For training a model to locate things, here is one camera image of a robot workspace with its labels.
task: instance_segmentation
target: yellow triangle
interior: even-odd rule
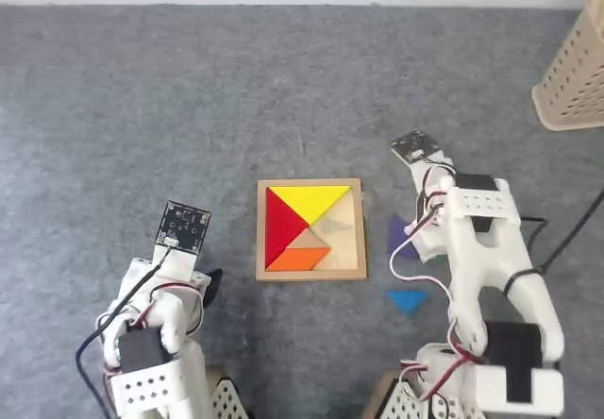
[[[270,189],[312,226],[350,186],[271,186]]]

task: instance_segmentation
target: white wire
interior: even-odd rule
[[[464,355],[460,352],[460,350],[457,349],[457,346],[455,346],[453,344],[453,331],[455,331],[456,324],[457,324],[457,318],[453,318],[453,320],[451,320],[451,323],[449,324],[449,329],[446,332],[446,341],[448,342],[449,346],[451,347],[451,350],[453,350],[457,356],[459,356],[460,358],[463,358]]]
[[[403,370],[400,371],[400,374],[398,376],[398,382],[402,383],[403,378],[409,372],[418,372],[420,370],[425,370],[425,369],[428,369],[428,367],[424,364],[420,364],[419,362],[415,365],[410,365],[409,367],[405,367]]]
[[[409,243],[411,243],[417,235],[419,235],[419,233],[430,223],[430,221],[432,220],[432,217],[433,217],[433,215],[429,214],[426,218],[424,218],[422,221],[417,223],[417,227],[414,229],[414,231],[411,233],[411,235],[407,238],[407,240],[405,240],[403,243],[401,243],[393,251],[392,255],[390,256],[390,262],[388,263],[388,265],[390,267],[390,272],[393,274],[394,277],[396,277],[398,279],[404,280],[406,282],[415,282],[418,280],[425,280],[425,281],[432,282],[432,283],[438,285],[441,288],[441,290],[443,290],[443,292],[445,292],[446,297],[449,301],[449,307],[451,307],[451,305],[453,304],[453,296],[451,295],[451,292],[449,291],[449,289],[446,288],[446,286],[440,279],[437,279],[436,277],[433,277],[433,276],[402,276],[399,273],[397,273],[394,268],[394,259],[396,258],[396,255],[398,255],[398,253],[405,246],[407,246]]]

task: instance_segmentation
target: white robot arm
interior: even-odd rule
[[[411,168],[417,216],[406,228],[422,261],[447,255],[449,321],[459,347],[475,361],[449,374],[440,394],[477,410],[558,416],[563,410],[562,327],[520,232],[508,182],[458,173],[438,144],[421,131],[397,139],[393,151]],[[524,324],[485,322],[478,295],[503,292]],[[417,355],[431,389],[458,359],[449,345],[429,344]]]
[[[207,373],[201,346],[190,337],[212,299],[210,284],[214,294],[220,281],[193,270],[209,219],[206,211],[168,202],[153,260],[132,260],[118,297],[96,320],[92,336],[103,345],[103,380],[121,418],[247,419],[232,381]]]

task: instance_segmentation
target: gray carpet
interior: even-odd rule
[[[0,8],[2,417],[98,417],[74,351],[130,259],[150,257],[168,198],[213,212],[203,269],[226,276],[198,338],[246,405],[358,416],[385,370],[445,337],[436,291],[411,318],[385,296],[407,288],[387,269],[387,221],[414,198],[391,139],[423,128],[463,170],[507,178],[522,212],[552,221],[537,262],[603,186],[604,132],[549,132],[529,99],[576,16]],[[362,179],[368,280],[257,283],[256,180],[325,176]],[[569,418],[603,405],[603,213],[547,276]],[[400,269],[448,277],[443,260]]]

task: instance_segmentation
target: tangram puzzle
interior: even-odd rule
[[[256,279],[367,277],[357,178],[258,182]]]

